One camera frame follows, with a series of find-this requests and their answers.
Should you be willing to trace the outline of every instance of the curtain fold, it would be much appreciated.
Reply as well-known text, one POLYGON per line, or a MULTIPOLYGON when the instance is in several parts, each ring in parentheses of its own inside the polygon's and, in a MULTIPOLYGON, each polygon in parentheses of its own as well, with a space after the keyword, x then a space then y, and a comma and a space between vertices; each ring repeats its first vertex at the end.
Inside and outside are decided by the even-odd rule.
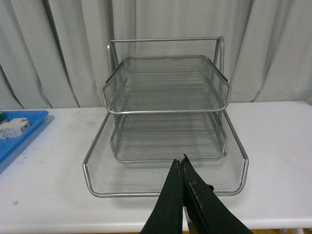
POLYGON ((12 0, 11 3, 35 69, 33 75, 42 99, 48 107, 77 107, 43 2, 12 0))
MULTIPOLYGON (((0 0, 0 108, 102 106, 108 39, 223 36, 231 102, 312 104, 310 0, 0 0)), ((204 54, 210 42, 117 44, 127 56, 204 54)))

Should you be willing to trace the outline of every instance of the white table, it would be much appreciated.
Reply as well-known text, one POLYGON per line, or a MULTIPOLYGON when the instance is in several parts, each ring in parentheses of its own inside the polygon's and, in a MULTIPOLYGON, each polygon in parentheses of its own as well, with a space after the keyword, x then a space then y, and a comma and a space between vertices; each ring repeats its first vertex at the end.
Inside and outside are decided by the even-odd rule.
MULTIPOLYGON (((157 198, 97 198, 83 176, 106 110, 48 111, 27 148, 0 165, 0 233, 139 232, 157 198)), ((243 191, 221 201, 250 229, 312 227, 312 107, 236 103, 227 112, 250 164, 243 191)))

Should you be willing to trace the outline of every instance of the stacked file tray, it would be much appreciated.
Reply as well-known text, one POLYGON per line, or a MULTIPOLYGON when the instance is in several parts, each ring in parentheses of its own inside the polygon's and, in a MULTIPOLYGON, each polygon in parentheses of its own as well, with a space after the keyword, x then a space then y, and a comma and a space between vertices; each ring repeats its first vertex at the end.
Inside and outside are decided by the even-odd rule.
POLYGON ((225 112, 231 87, 222 74, 223 38, 112 40, 108 58, 112 74, 102 89, 108 114, 83 163, 90 192, 158 195, 172 160, 186 154, 217 195, 239 193, 248 157, 225 112), (115 43, 178 40, 215 40, 213 62, 187 55, 118 63, 115 43))

